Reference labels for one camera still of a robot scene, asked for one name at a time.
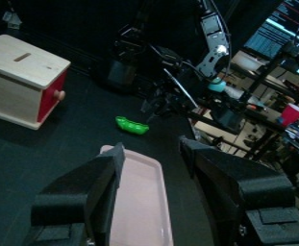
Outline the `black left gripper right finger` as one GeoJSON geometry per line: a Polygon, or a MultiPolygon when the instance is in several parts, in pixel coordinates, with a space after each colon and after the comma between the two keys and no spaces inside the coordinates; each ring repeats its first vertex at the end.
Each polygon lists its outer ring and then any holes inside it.
{"type": "Polygon", "coordinates": [[[299,246],[299,209],[287,177],[186,137],[179,150],[215,246],[299,246]]]}

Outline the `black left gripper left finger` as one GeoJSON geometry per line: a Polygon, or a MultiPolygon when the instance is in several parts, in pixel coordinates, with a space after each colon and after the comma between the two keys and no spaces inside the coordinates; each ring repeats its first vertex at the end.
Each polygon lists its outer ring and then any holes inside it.
{"type": "Polygon", "coordinates": [[[123,163],[119,143],[48,184],[21,246],[109,246],[123,163]]]}

